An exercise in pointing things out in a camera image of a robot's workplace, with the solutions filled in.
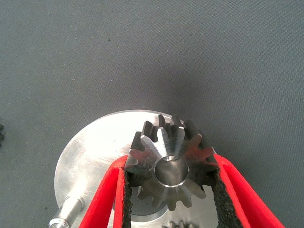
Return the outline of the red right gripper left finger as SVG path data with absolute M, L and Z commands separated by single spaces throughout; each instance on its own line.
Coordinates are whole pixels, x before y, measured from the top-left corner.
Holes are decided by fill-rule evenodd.
M 107 169 L 80 223 L 81 228 L 106 228 L 114 209 L 114 228 L 131 227 L 132 190 L 125 171 L 128 156 L 115 160 Z

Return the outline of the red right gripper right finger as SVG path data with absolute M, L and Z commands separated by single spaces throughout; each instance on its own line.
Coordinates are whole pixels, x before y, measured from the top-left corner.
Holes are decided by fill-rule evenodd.
M 212 186 L 219 228 L 283 228 L 238 169 L 215 154 L 218 169 Z

